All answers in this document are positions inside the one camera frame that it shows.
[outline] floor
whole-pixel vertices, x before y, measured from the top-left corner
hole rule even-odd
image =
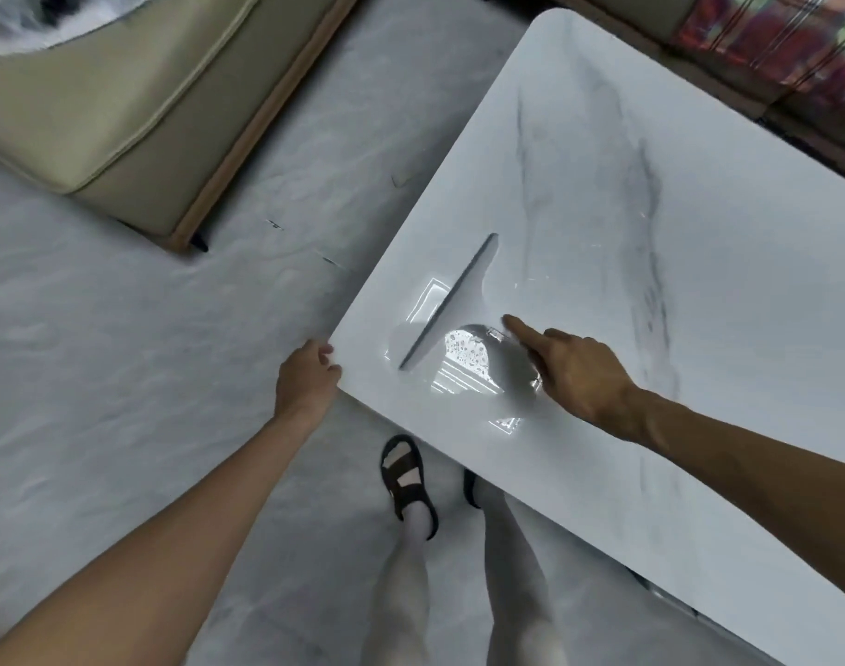
[[[174,258],[0,167],[0,635],[248,438],[277,367],[327,336],[525,24],[481,0],[365,0]],[[395,432],[341,397],[277,487],[192,666],[354,664],[397,522]],[[484,663],[483,523],[426,448],[432,662]],[[517,505],[574,664],[762,663]]]

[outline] person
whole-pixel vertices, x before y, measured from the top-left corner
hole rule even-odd
[[[699,415],[642,390],[590,338],[540,333],[507,316],[547,394],[572,415],[690,472],[845,592],[845,464]],[[280,368],[274,415],[243,447],[40,602],[0,640],[0,666],[175,666],[184,659],[250,527],[327,413],[341,375],[309,341]],[[365,666],[425,663],[424,543],[437,532],[413,440],[384,448],[381,472],[402,535],[373,591]],[[494,611],[488,664],[562,666],[542,572],[500,491],[466,475],[485,519]]]

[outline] white fur blanket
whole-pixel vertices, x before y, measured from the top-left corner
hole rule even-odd
[[[149,0],[0,0],[0,56],[48,49],[121,19]]]

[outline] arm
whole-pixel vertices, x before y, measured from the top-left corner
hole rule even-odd
[[[569,413],[703,481],[845,592],[845,463],[642,390],[595,339],[504,320],[532,351],[546,392]]]
[[[0,666],[177,666],[262,505],[336,394],[332,349],[280,369],[272,421],[162,512],[92,561],[0,641]]]

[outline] beige sofa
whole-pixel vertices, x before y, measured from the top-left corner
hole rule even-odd
[[[714,54],[674,45],[697,0],[554,0],[845,175],[845,116]]]
[[[184,251],[357,0],[154,0],[0,58],[0,160]]]

